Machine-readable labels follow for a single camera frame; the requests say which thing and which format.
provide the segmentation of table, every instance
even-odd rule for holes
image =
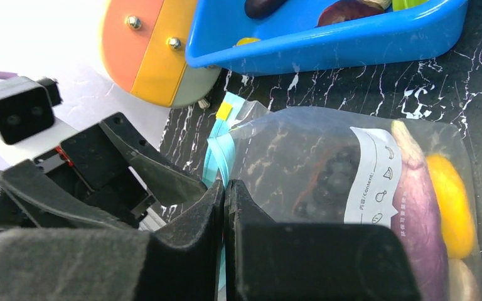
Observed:
[[[170,112],[160,151],[187,171],[202,173],[206,138],[225,91],[258,100],[273,111],[313,105],[457,125],[474,168],[482,252],[482,0],[470,1],[461,39],[436,59],[259,78],[223,72],[208,97],[211,109]],[[183,205],[158,206],[167,221],[184,210]]]

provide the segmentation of bag of vegetables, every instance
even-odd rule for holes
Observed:
[[[243,180],[276,221],[386,226],[423,301],[482,301],[471,164],[455,126],[291,107],[208,143],[222,177]]]

